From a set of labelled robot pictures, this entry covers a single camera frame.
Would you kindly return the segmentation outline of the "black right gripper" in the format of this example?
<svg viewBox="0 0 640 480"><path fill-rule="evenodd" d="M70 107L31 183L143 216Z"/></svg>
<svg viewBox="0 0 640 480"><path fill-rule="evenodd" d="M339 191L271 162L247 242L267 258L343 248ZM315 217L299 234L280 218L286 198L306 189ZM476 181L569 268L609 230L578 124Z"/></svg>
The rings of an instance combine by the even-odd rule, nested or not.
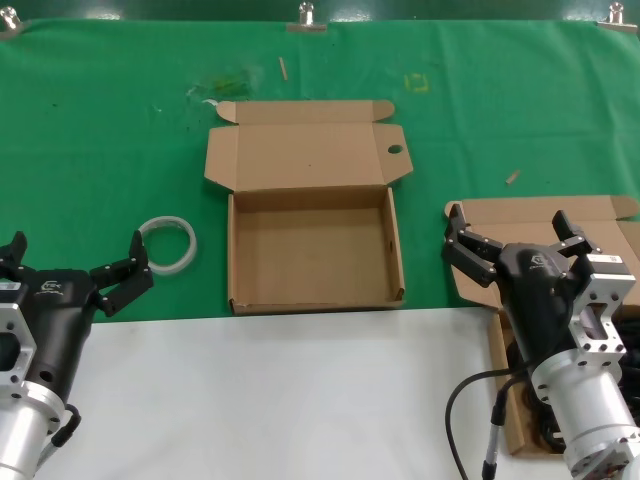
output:
<svg viewBox="0 0 640 480"><path fill-rule="evenodd" d="M569 332L580 278L569 258L602 249L573 224L564 210L552 219L558 241L551 246L502 243L468 229L462 207L448 214L441 256L483 288L496 281L520 354L527 363L576 348Z"/></svg>

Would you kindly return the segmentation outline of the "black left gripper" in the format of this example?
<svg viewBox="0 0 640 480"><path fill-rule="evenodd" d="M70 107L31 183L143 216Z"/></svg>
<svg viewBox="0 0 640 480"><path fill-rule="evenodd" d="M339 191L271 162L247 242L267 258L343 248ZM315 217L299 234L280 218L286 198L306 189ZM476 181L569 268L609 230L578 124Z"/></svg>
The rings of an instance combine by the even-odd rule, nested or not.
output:
<svg viewBox="0 0 640 480"><path fill-rule="evenodd" d="M19 285L15 292L2 288L1 301L18 304L35 341L25 379L66 401L97 308L112 317L153 287L148 253L141 232L135 230L123 260L89 273L36 271L22 265L27 246L25 234L17 231L1 247L1 282Z"/></svg>

